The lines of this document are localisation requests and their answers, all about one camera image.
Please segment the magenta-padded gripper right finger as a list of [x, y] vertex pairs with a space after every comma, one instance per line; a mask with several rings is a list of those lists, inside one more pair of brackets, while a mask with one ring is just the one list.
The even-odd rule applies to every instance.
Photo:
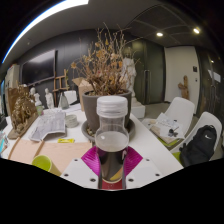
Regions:
[[162, 177], [162, 173], [149, 157], [142, 157], [135, 149], [128, 147], [123, 163], [124, 189], [140, 188]]

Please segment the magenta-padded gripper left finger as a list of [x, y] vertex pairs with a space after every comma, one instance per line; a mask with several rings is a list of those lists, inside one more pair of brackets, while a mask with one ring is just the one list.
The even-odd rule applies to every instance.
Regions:
[[61, 177], [84, 188], [99, 189], [100, 175], [100, 160], [92, 147], [81, 158], [73, 158]]

